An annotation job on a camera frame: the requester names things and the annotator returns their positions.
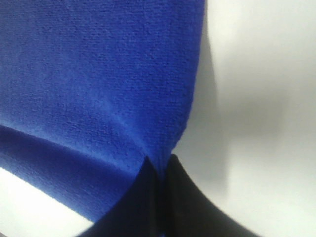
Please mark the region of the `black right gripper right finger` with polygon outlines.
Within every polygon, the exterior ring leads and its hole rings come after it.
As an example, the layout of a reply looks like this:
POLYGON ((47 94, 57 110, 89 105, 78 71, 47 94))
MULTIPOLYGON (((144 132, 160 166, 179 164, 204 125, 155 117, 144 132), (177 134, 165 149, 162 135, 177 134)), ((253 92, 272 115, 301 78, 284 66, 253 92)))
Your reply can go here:
POLYGON ((164 181, 167 237, 257 237, 216 205, 195 185, 178 157, 169 158, 164 181))

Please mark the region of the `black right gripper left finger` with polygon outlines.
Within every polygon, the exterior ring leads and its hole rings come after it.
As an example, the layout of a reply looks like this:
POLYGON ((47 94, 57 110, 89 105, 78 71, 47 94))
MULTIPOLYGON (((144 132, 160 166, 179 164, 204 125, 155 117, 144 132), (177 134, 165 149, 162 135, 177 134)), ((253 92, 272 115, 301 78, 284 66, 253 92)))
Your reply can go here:
POLYGON ((157 174, 145 158, 130 189, 82 237, 158 237, 157 174))

